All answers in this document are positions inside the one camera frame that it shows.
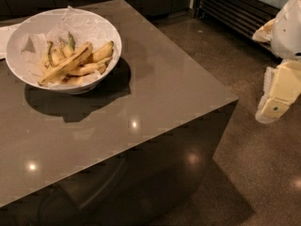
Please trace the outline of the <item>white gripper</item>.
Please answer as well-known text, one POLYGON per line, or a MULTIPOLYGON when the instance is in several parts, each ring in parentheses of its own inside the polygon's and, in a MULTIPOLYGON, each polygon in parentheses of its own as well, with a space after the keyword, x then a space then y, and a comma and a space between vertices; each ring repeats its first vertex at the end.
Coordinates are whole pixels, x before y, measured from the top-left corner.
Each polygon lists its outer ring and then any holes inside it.
POLYGON ((284 58, 275 69, 266 69, 263 95, 255 115, 260 123, 272 123, 279 120, 301 94, 301 62, 296 61, 301 59, 301 0, 288 0, 275 20, 255 31, 252 40, 271 41, 272 52, 284 58))

